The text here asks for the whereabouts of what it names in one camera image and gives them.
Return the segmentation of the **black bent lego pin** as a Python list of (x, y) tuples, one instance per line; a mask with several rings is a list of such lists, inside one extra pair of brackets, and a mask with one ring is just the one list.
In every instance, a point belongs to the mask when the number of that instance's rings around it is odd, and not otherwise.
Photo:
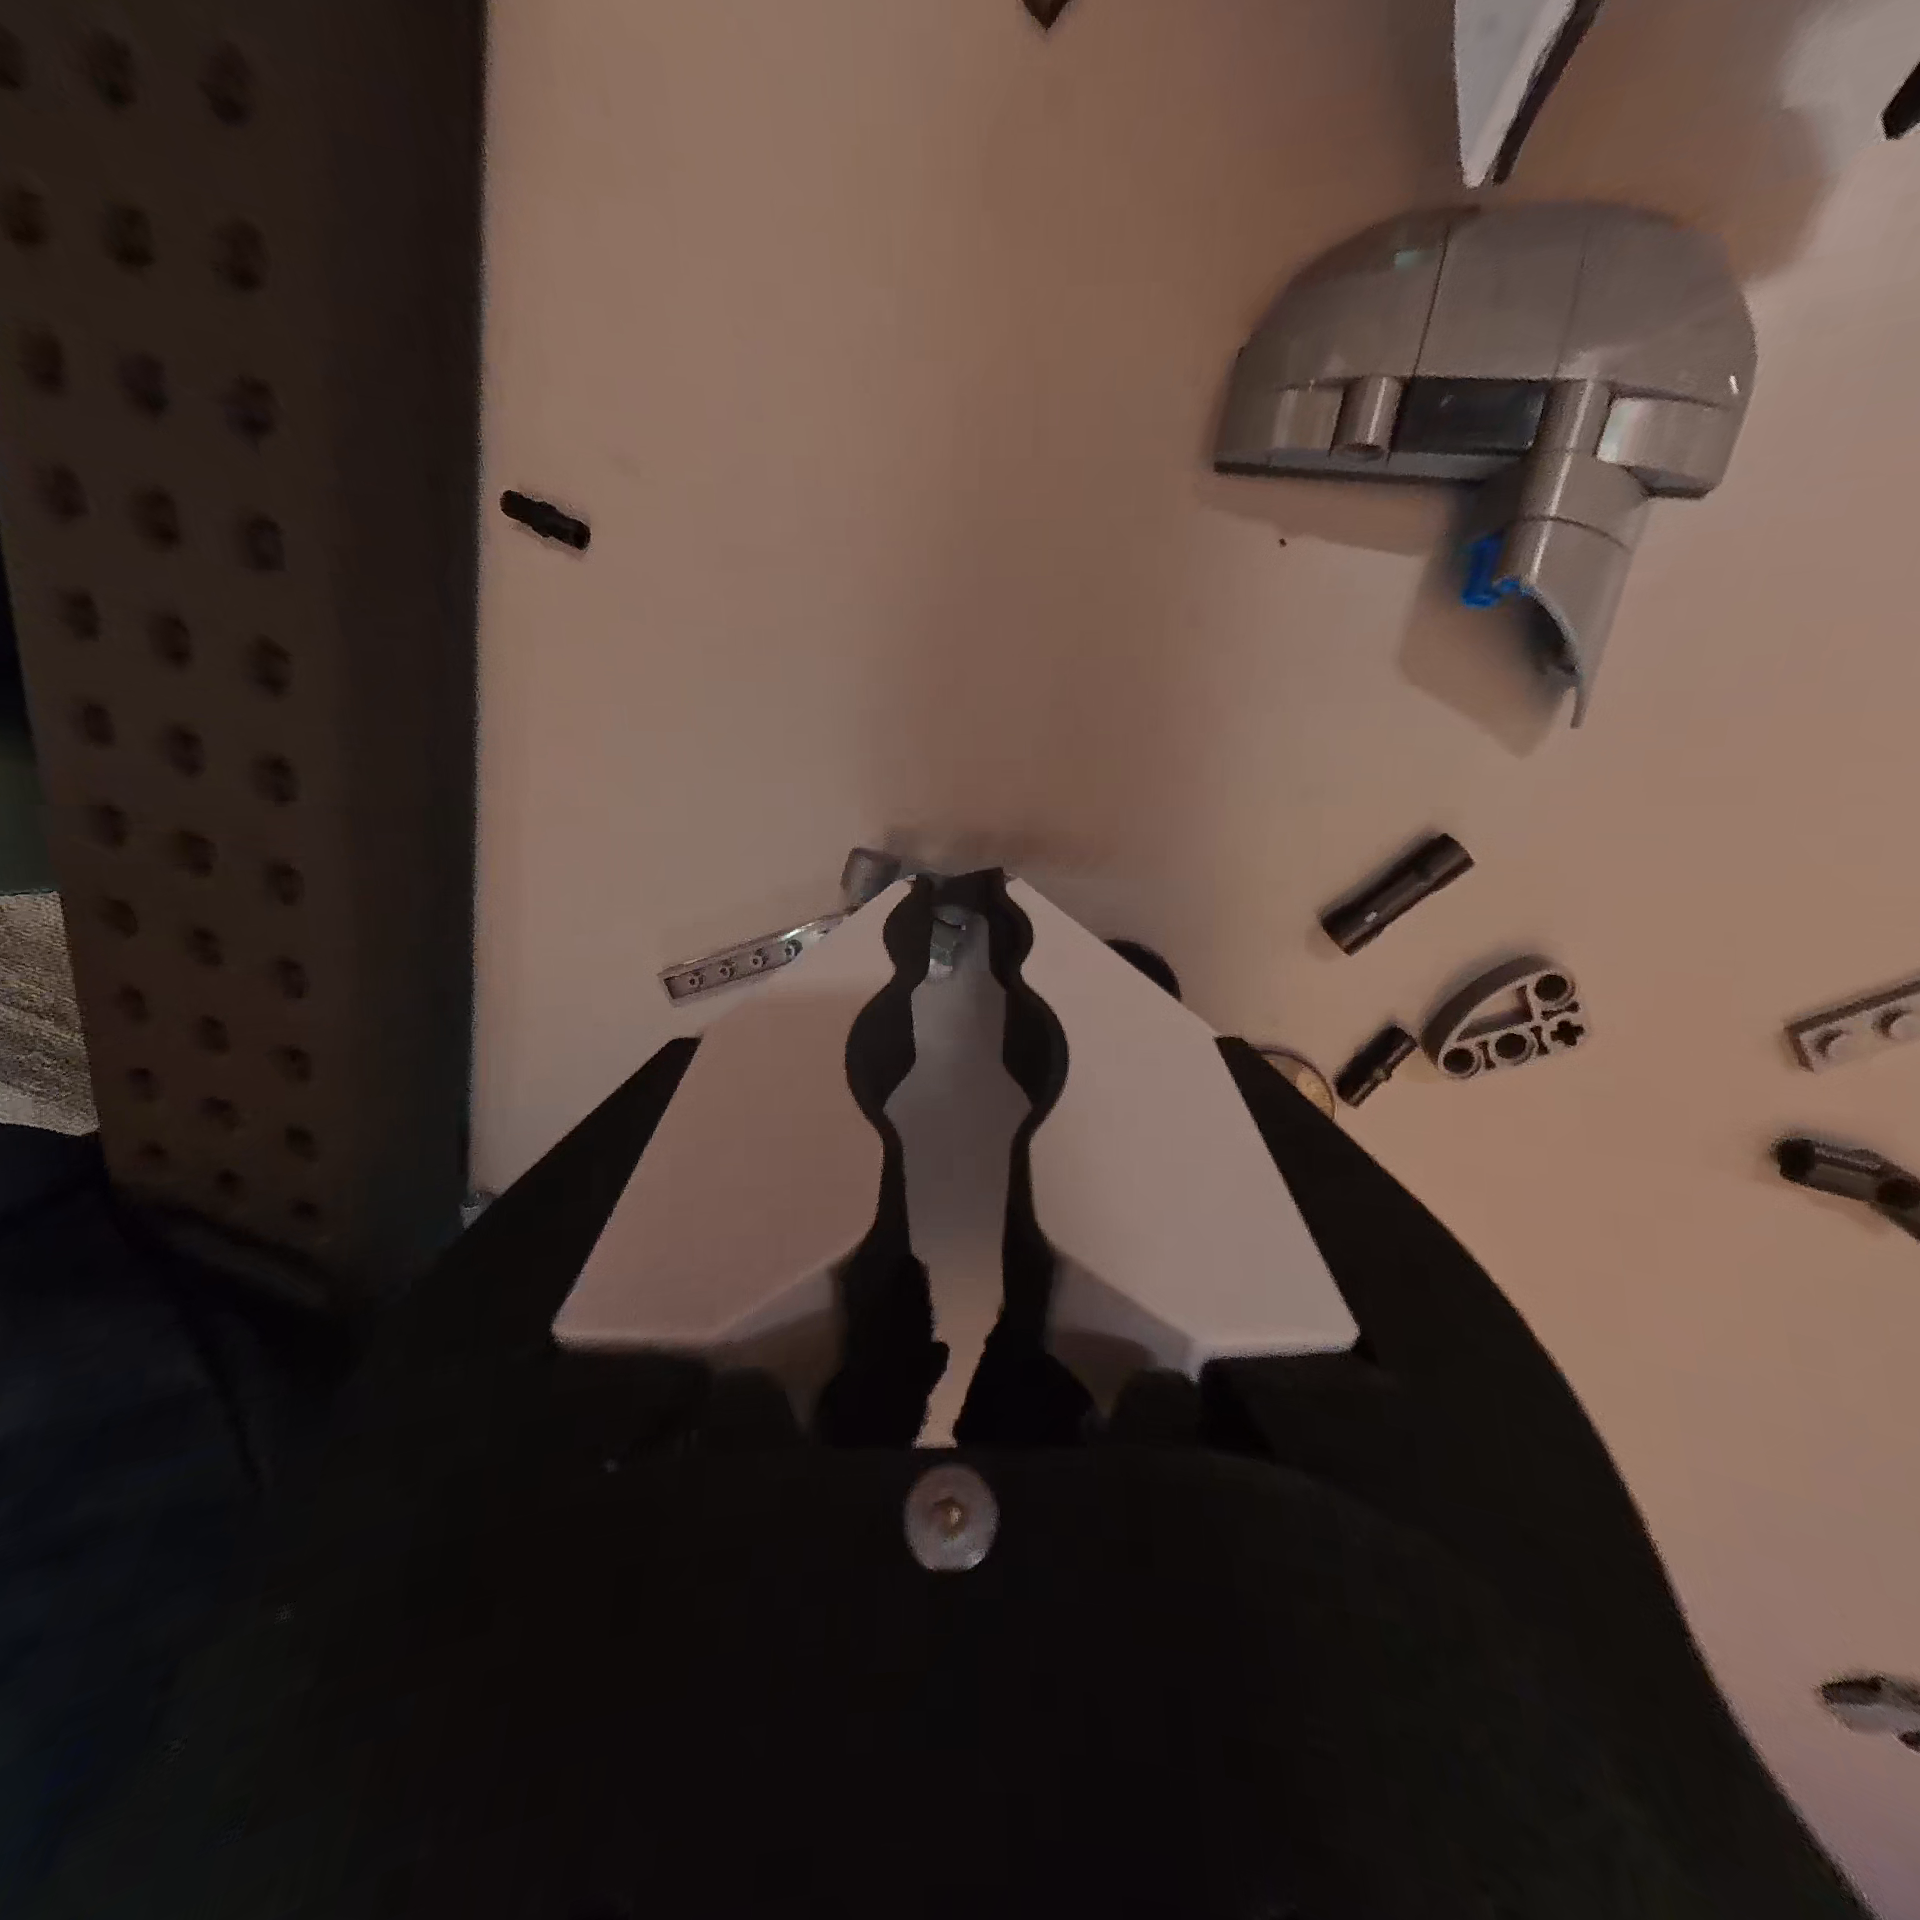
[(1433, 834), (1384, 870), (1322, 910), (1322, 931), (1342, 954), (1359, 954), (1421, 900), (1474, 873), (1474, 852), (1454, 834)]

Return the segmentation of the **dark grey curved lego panel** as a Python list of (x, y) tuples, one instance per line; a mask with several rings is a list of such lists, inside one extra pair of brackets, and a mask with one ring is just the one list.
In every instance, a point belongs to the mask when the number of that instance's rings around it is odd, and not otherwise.
[(1702, 497), (1753, 371), (1743, 287), (1696, 225), (1615, 203), (1417, 211), (1284, 283), (1236, 352), (1214, 467), (1471, 487), (1583, 400), (1600, 461)]

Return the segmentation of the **long grey lego plate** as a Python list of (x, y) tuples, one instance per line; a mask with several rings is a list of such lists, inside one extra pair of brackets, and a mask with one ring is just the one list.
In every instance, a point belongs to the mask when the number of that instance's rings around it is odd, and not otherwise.
[(814, 950), (823, 938), (830, 938), (846, 917), (851, 908), (834, 908), (823, 917), (802, 925), (782, 925), (772, 934), (745, 938), (728, 949), (685, 957), (662, 970), (662, 991), (667, 996), (667, 1003), (689, 1005), (694, 1000), (709, 1000), (759, 983), (766, 975), (796, 966), (805, 950)]
[(1825, 1072), (1918, 1041), (1918, 975), (1786, 1021), (1802, 1071)]

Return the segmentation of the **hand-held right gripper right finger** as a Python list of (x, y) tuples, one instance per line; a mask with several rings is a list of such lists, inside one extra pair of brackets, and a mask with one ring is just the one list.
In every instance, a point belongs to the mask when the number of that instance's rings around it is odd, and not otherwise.
[(1145, 1370), (1349, 1356), (1359, 1319), (1220, 1031), (1033, 882), (992, 878), (1003, 1319), (1098, 1411)]

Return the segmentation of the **black grey lego connector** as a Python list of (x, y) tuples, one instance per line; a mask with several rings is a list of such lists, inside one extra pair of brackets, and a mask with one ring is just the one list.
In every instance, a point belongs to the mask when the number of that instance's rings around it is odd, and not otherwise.
[(1920, 1748), (1918, 1679), (1891, 1673), (1846, 1673), (1822, 1683), (1819, 1698), (1846, 1731), (1885, 1738), (1906, 1751)]

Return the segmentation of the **grey holed lego beam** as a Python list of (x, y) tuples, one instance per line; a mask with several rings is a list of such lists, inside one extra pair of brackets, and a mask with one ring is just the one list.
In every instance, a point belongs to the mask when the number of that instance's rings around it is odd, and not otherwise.
[(1570, 967), (1543, 954), (1508, 957), (1461, 984), (1420, 1031), (1450, 1084), (1514, 1072), (1592, 1041)]

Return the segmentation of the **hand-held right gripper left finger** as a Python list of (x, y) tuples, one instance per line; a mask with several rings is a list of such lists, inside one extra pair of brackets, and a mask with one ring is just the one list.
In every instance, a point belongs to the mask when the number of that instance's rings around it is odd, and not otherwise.
[(551, 1336), (763, 1366), (828, 1443), (918, 1443), (926, 1262), (890, 1099), (918, 1064), (926, 882), (894, 879), (689, 1057)]

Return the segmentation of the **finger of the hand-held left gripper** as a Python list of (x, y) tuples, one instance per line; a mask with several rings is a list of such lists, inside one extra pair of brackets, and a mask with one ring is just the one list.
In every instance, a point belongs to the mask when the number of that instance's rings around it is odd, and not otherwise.
[(1808, 3), (1786, 55), (1786, 105), (1816, 142), (1880, 142), (1918, 68), (1918, 3)]
[(1601, 3), (1454, 3), (1456, 152), (1468, 190), (1508, 181)]

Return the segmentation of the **short black lego pin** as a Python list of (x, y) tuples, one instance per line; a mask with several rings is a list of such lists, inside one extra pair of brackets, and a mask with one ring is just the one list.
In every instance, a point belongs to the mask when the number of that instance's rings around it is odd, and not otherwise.
[(1330, 1080), (1337, 1103), (1363, 1108), (1420, 1053), (1420, 1036), (1401, 1021), (1384, 1021), (1369, 1036)]

